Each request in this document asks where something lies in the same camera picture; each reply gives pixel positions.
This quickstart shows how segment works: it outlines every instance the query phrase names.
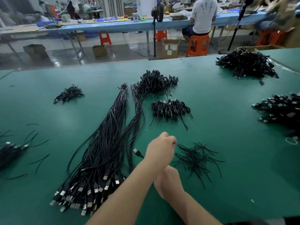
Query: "fan pole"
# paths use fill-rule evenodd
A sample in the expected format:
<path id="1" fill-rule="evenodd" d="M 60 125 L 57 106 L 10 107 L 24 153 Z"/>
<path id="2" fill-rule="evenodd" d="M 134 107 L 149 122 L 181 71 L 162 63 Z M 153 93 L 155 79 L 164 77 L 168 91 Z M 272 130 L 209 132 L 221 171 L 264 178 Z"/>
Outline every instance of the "fan pole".
<path id="1" fill-rule="evenodd" d="M 155 44 L 155 41 L 156 41 L 156 38 L 155 38 L 155 17 L 153 18 L 153 42 L 154 42 L 154 57 L 156 57 L 156 44 Z"/>

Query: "person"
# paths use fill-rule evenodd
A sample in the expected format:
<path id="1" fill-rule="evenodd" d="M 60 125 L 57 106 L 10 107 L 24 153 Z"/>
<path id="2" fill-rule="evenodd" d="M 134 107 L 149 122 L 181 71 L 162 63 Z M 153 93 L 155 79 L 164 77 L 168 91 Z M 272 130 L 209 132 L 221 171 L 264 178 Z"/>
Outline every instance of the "person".
<path id="1" fill-rule="evenodd" d="M 190 15 L 190 26 L 182 29 L 183 37 L 189 41 L 192 35 L 208 35 L 212 22 L 216 20 L 217 0 L 198 0 Z"/>
<path id="2" fill-rule="evenodd" d="M 268 17 L 257 24 L 259 34 L 269 30 L 287 30 L 294 25 L 295 8 L 299 0 L 280 0 L 266 9 Z"/>
<path id="3" fill-rule="evenodd" d="M 159 195 L 170 204 L 185 224 L 221 225 L 184 191 L 178 171 L 169 166 L 176 144 L 176 138 L 166 132 L 152 140 L 145 158 L 85 225 L 134 225 L 153 182 Z"/>

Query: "factory floor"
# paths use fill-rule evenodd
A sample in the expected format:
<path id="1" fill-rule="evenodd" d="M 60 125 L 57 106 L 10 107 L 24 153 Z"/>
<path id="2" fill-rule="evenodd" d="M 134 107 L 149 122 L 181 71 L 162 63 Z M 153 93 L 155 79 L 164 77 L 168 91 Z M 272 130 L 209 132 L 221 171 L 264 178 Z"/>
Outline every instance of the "factory floor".
<path id="1" fill-rule="evenodd" d="M 239 29 L 236 37 L 232 44 L 231 49 L 235 49 L 240 46 L 255 45 L 255 39 L 248 35 L 251 30 Z M 217 29 L 214 34 L 213 43 L 218 42 L 220 29 Z M 223 31 L 223 37 L 217 44 L 209 44 L 208 55 L 217 54 L 220 49 L 227 49 L 232 38 L 233 31 Z M 182 38 L 181 31 L 169 30 L 168 39 Z M 21 40 L 12 42 L 12 47 L 18 53 L 20 59 L 12 52 L 7 44 L 0 44 L 0 70 L 9 70 L 21 68 L 26 69 L 42 69 L 42 68 L 59 68 L 70 65 L 85 65 L 85 64 L 96 64 L 96 63 L 109 63 L 113 61 L 133 61 L 133 60 L 147 60 L 147 41 L 146 33 L 111 33 L 110 39 L 112 45 L 107 45 L 108 55 L 105 57 L 94 57 L 92 52 L 92 46 L 100 45 L 99 37 L 88 39 L 87 41 L 81 42 L 84 50 L 84 54 L 80 54 L 81 58 L 77 59 L 77 55 L 72 49 L 69 40 L 63 39 L 28 39 L 21 38 Z M 150 40 L 150 54 L 153 55 L 153 35 L 149 32 Z M 162 42 L 156 42 L 156 55 L 160 56 L 162 51 Z M 29 44 L 42 44 L 46 48 L 49 55 L 49 59 L 41 61 L 33 61 L 27 53 L 24 52 L 23 46 Z M 179 58 L 183 58 L 186 55 L 188 48 L 188 42 L 180 42 Z"/>

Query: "orange plastic stool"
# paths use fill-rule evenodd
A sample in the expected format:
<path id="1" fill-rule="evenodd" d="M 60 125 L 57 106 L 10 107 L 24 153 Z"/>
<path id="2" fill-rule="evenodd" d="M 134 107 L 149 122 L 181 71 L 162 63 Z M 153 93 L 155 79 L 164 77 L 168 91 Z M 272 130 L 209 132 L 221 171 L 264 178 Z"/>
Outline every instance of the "orange plastic stool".
<path id="1" fill-rule="evenodd" d="M 100 34 L 99 34 L 101 45 L 103 45 L 103 43 L 110 43 L 110 45 L 111 45 L 112 42 L 110 40 L 110 35 L 108 33 L 106 33 L 106 37 L 102 37 L 101 32 L 104 32 L 104 31 L 100 31 Z"/>
<path id="2" fill-rule="evenodd" d="M 258 40 L 256 46 L 265 45 L 279 45 L 281 43 L 281 36 L 283 36 L 286 31 L 271 31 L 265 30 L 260 39 Z"/>
<path id="3" fill-rule="evenodd" d="M 206 46 L 205 48 L 202 48 L 204 41 L 206 41 Z M 206 56 L 208 50 L 208 41 L 209 41 L 208 35 L 202 35 L 202 36 L 192 35 L 190 37 L 190 42 L 188 44 L 187 54 L 185 57 L 187 58 L 189 55 L 194 57 Z"/>
<path id="4" fill-rule="evenodd" d="M 162 38 L 167 39 L 167 30 L 160 30 L 155 32 L 155 37 L 157 41 L 161 41 Z"/>

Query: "forearm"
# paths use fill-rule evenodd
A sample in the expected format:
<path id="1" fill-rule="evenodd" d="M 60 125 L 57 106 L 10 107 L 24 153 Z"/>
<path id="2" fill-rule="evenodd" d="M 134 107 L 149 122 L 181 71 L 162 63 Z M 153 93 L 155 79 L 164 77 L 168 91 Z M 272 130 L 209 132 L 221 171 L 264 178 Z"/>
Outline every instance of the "forearm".
<path id="1" fill-rule="evenodd" d="M 176 197 L 170 205 L 186 225 L 222 225 L 186 192 Z"/>
<path id="2" fill-rule="evenodd" d="M 157 172 L 142 161 L 86 225 L 133 225 Z"/>

